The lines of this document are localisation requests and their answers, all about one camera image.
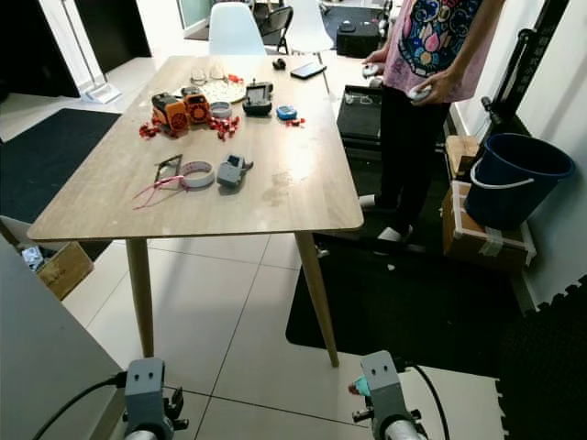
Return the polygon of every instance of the blue object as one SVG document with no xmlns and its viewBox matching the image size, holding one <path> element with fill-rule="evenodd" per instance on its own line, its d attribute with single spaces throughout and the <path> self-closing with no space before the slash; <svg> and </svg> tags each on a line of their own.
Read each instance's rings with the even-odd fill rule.
<svg viewBox="0 0 587 440">
<path fill-rule="evenodd" d="M 369 390 L 369 384 L 367 383 L 367 380 L 365 379 L 364 376 L 361 376 L 360 378 L 355 380 L 353 382 L 353 384 L 355 385 L 355 388 L 357 389 L 357 391 L 359 392 L 359 394 L 361 396 L 364 396 L 364 397 L 371 396 L 371 390 Z"/>
<path fill-rule="evenodd" d="M 465 209 L 481 225 L 516 229 L 574 171 L 572 159 L 546 142 L 514 134 L 492 136 L 471 169 Z"/>
<path fill-rule="evenodd" d="M 290 119 L 297 118 L 297 110 L 295 110 L 290 105 L 282 105 L 281 107 L 277 107 L 277 117 L 279 117 L 282 121 L 288 121 Z"/>
</svg>

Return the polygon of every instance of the cardboard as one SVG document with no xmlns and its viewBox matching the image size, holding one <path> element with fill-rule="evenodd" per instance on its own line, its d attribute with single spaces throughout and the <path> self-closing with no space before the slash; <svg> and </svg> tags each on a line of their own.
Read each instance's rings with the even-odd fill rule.
<svg viewBox="0 0 587 440">
<path fill-rule="evenodd" d="M 497 231 L 477 224 L 464 208 L 470 187 L 470 183 L 453 181 L 442 204 L 444 255 L 508 272 L 529 266 L 536 248 L 527 222 L 513 231 Z"/>
<path fill-rule="evenodd" d="M 461 179 L 465 176 L 477 155 L 477 151 L 479 151 L 479 144 L 475 136 L 447 137 L 447 154 L 452 179 Z"/>
<path fill-rule="evenodd" d="M 27 237 L 30 224 L 2 215 L 0 225 L 2 235 L 16 249 L 39 245 Z M 76 241 L 43 243 L 41 246 L 57 250 L 57 254 L 45 262 L 37 276 L 61 301 L 94 270 L 94 263 Z"/>
</svg>

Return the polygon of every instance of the hand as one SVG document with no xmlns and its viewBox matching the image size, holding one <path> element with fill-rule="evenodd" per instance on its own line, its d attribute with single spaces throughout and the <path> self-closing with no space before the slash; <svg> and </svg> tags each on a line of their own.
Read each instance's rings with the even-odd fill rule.
<svg viewBox="0 0 587 440">
<path fill-rule="evenodd" d="M 372 62 L 383 62 L 387 60 L 387 50 L 379 49 L 371 52 L 371 54 L 363 60 L 363 64 L 371 64 Z"/>
<path fill-rule="evenodd" d="M 444 103 L 450 92 L 452 92 L 452 89 L 460 83 L 461 79 L 462 75 L 451 69 L 435 73 L 422 82 L 417 89 L 419 92 L 430 85 L 432 86 L 430 94 L 421 101 L 413 102 L 412 105 L 421 107 L 423 105 Z"/>
</svg>

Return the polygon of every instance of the tape roll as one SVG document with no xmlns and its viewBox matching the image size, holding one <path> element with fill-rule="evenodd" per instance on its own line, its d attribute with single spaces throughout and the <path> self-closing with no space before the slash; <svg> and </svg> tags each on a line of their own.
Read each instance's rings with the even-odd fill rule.
<svg viewBox="0 0 587 440">
<path fill-rule="evenodd" d="M 205 160 L 195 160 L 187 162 L 180 168 L 180 175 L 183 176 L 183 182 L 189 188 L 202 188 L 214 181 L 214 166 Z"/>
<path fill-rule="evenodd" d="M 232 116 L 232 107 L 224 101 L 216 101 L 210 104 L 210 115 L 220 119 L 227 119 Z"/>
</svg>

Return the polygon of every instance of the pink string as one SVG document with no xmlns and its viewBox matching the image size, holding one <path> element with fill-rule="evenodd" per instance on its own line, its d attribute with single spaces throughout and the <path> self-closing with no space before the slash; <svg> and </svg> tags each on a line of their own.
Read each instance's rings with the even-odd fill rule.
<svg viewBox="0 0 587 440">
<path fill-rule="evenodd" d="M 142 204 L 141 206 L 133 206 L 132 209 L 137 210 L 137 209 L 142 209 L 148 206 L 150 200 L 153 198 L 153 196 L 155 195 L 155 192 L 157 190 L 159 190 L 159 188 L 163 185 L 166 185 L 168 183 L 171 182 L 179 182 L 180 185 L 182 185 L 182 187 L 188 191 L 189 187 L 187 186 L 187 184 L 185 183 L 185 177 L 183 177 L 182 175 L 179 176 L 171 176 L 171 177 L 166 177 L 164 179 L 161 179 L 160 181 L 156 181 L 155 183 L 153 183 L 152 185 L 149 185 L 147 188 L 145 188 L 144 190 L 142 190 L 141 192 L 139 192 L 137 195 L 135 195 L 132 200 L 135 200 L 137 197 L 139 197 L 141 194 L 147 192 L 148 190 L 153 190 L 149 196 L 149 198 L 147 199 L 147 201 Z"/>
</svg>

